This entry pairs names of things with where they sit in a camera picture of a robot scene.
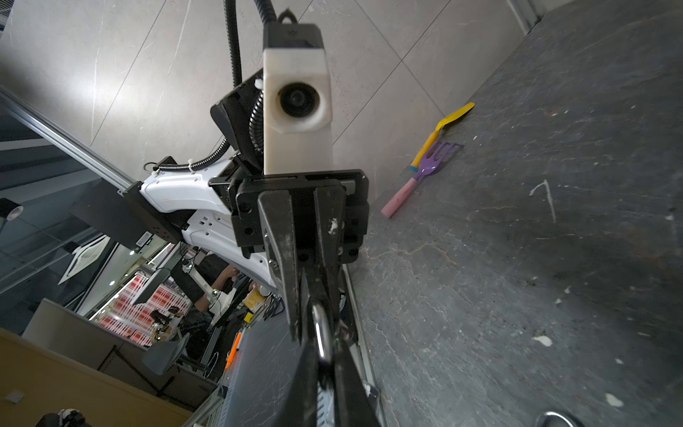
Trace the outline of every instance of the pink handle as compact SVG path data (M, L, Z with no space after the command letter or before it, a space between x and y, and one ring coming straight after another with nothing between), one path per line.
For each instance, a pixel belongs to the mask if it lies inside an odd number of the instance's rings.
M393 215L394 212L396 212L396 210L403 204L403 202L405 202L408 197L413 194L413 191L415 191L416 187L417 180L415 180L415 178L411 178L402 189L393 195L385 207L382 208L382 214L387 218L391 218L391 215Z

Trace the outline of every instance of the yellow wall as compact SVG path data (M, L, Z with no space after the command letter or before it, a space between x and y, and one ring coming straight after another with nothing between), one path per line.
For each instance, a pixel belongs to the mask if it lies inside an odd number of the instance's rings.
M24 393L18 404L5 400ZM0 424L33 427L50 412L76 408L93 427L176 427L190 413L0 329Z

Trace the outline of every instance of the white camera housing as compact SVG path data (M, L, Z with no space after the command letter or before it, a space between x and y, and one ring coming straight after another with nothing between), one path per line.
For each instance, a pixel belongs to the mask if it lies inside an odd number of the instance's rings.
M271 48L263 52L264 174L332 170L332 89L324 49ZM304 83L317 92L305 117L288 115L283 88Z

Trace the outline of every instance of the person's hand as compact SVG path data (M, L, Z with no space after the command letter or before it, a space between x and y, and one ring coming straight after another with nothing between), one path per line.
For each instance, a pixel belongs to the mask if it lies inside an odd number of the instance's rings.
M232 264L225 267L225 272L227 273L228 277L235 277L238 274L240 274L240 271L236 267L234 267Z

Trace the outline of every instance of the tiled floor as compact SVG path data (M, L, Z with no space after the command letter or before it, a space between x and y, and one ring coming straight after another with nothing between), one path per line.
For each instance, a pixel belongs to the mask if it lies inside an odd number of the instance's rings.
M0 84L136 178L164 155L207 155L221 138L208 109L232 88L222 2L69 3L15 1ZM251 0L237 3L247 78L262 25ZM322 30L335 166L365 170L370 201L523 37L505 0L273 3Z

